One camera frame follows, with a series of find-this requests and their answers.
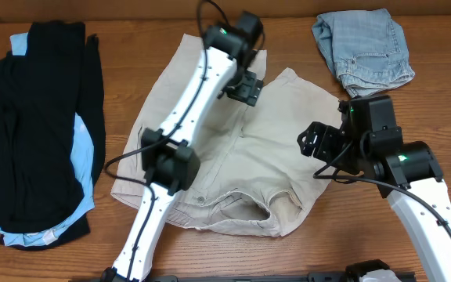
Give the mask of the beige khaki shorts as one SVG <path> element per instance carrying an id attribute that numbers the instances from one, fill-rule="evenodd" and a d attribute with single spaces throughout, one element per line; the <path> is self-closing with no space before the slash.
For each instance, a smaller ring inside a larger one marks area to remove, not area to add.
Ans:
<path id="1" fill-rule="evenodd" d="M 289 68 L 254 107 L 217 100 L 197 138 L 200 171 L 168 222 L 230 235 L 278 237 L 297 229 L 327 188 L 313 178 L 321 162 L 302 155 L 297 138 L 314 121 L 339 126 L 337 106 L 336 97 Z"/>

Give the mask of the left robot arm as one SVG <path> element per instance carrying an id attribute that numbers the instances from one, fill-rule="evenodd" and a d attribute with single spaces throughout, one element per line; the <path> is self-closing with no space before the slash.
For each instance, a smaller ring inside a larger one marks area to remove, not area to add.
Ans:
<path id="1" fill-rule="evenodd" d="M 157 130 L 146 129 L 139 155 L 145 172 L 140 180 L 143 198 L 121 253 L 102 281 L 144 281 L 152 269 L 153 255 L 169 212 L 188 190 L 200 168 L 193 148 L 213 103 L 227 96 L 254 106 L 263 82 L 249 66 L 265 41 L 260 18 L 244 12 L 230 26 L 216 23 L 201 30 L 203 49 L 181 98 Z"/>

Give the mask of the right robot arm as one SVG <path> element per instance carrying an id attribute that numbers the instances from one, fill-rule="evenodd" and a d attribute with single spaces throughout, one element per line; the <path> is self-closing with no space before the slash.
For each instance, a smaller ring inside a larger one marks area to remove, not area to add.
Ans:
<path id="1" fill-rule="evenodd" d="M 441 166 L 424 142 L 406 143 L 388 95 L 341 101 L 340 128 L 314 121 L 301 154 L 324 161 L 315 179 L 371 183 L 406 229 L 431 281 L 451 281 L 451 202 Z"/>

